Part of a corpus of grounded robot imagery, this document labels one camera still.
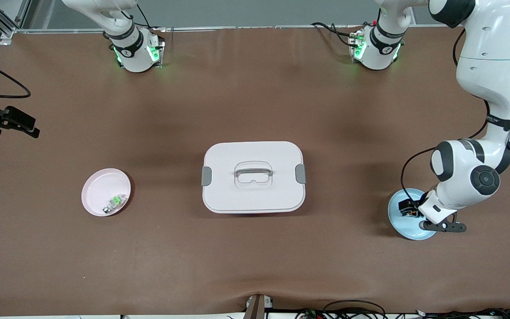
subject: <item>gray handle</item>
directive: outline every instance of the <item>gray handle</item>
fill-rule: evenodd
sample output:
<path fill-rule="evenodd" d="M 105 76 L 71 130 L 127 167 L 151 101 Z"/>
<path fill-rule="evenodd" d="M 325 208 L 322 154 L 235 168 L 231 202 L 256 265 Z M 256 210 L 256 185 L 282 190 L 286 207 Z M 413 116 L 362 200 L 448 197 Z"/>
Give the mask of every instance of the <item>gray handle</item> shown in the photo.
<path fill-rule="evenodd" d="M 268 176 L 272 176 L 273 171 L 270 169 L 243 169 L 235 171 L 235 176 L 239 176 L 241 174 L 267 174 Z"/>

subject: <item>round plate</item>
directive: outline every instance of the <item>round plate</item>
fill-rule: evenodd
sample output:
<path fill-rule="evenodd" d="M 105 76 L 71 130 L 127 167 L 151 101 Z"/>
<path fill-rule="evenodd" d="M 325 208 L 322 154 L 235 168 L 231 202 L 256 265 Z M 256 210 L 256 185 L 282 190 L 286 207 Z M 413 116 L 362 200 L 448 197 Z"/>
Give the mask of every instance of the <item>round plate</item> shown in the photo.
<path fill-rule="evenodd" d="M 103 208 L 114 196 L 124 194 L 127 200 L 120 207 L 106 214 Z M 129 201 L 131 195 L 131 183 L 129 177 L 118 169 L 103 169 L 95 172 L 85 182 L 81 190 L 81 203 L 90 214 L 105 217 L 119 212 Z"/>
<path fill-rule="evenodd" d="M 409 192 L 410 197 L 412 197 L 413 200 L 419 200 L 424 194 L 423 191 L 416 190 L 414 188 L 407 188 L 406 190 Z M 399 234 L 410 240 L 425 240 L 431 238 L 436 232 L 431 230 L 423 230 L 419 226 L 420 222 L 426 220 L 425 217 L 415 218 L 403 216 L 401 214 L 401 211 L 398 208 L 398 204 L 399 202 L 402 202 L 408 198 L 409 197 L 406 195 L 404 190 L 396 192 L 393 197 L 391 197 L 389 206 L 387 208 L 391 224 Z"/>

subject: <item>round black joint cover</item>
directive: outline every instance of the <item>round black joint cover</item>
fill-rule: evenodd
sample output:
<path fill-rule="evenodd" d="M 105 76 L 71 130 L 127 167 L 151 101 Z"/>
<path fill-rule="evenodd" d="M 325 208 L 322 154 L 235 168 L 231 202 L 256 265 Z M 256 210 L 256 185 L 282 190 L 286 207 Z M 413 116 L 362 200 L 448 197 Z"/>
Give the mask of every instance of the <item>round black joint cover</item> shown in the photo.
<path fill-rule="evenodd" d="M 479 165 L 471 171 L 471 185 L 483 196 L 492 195 L 499 184 L 499 174 L 489 166 Z"/>
<path fill-rule="evenodd" d="M 468 18 L 475 8 L 475 0 L 447 0 L 438 13 L 430 12 L 434 20 L 455 28 Z"/>

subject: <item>brown table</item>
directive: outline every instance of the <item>brown table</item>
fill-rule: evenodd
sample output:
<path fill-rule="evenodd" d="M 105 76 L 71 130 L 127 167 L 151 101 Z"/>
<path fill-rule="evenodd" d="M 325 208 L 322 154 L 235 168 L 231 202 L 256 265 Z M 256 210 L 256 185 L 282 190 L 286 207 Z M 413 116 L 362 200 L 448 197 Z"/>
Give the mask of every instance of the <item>brown table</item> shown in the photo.
<path fill-rule="evenodd" d="M 459 30 L 414 28 L 385 71 L 350 62 L 312 29 L 167 36 L 162 69 L 119 69 L 93 35 L 15 35 L 0 68 L 32 90 L 41 129 L 0 139 L 0 315 L 190 314 L 367 299 L 388 311 L 510 307 L 510 168 L 491 199 L 462 210 L 469 231 L 414 242 L 386 204 L 405 160 L 473 133 L 483 103 L 455 81 Z M 0 93 L 20 93 L 0 76 Z M 302 208 L 221 216 L 202 202 L 205 151 L 286 140 L 304 154 Z M 131 177 L 116 216 L 80 202 L 97 170 Z M 406 184 L 437 182 L 429 156 Z"/>

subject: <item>blue plate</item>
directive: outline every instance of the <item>blue plate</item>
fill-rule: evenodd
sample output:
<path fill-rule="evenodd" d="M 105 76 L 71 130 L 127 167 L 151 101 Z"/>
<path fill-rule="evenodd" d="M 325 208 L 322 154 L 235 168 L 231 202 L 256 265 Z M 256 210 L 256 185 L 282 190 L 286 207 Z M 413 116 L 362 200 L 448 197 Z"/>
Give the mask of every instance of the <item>blue plate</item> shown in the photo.
<path fill-rule="evenodd" d="M 413 200 L 419 200 L 424 194 L 423 191 L 416 190 L 414 188 L 407 188 L 406 190 L 409 192 L 410 197 L 412 197 Z M 399 234 L 410 240 L 425 240 L 431 238 L 436 232 L 431 230 L 423 230 L 419 226 L 421 222 L 426 220 L 425 217 L 415 218 L 403 216 L 401 211 L 398 209 L 399 202 L 402 202 L 408 198 L 409 197 L 406 195 L 404 190 L 396 192 L 393 197 L 391 197 L 389 206 L 387 208 L 391 224 Z"/>

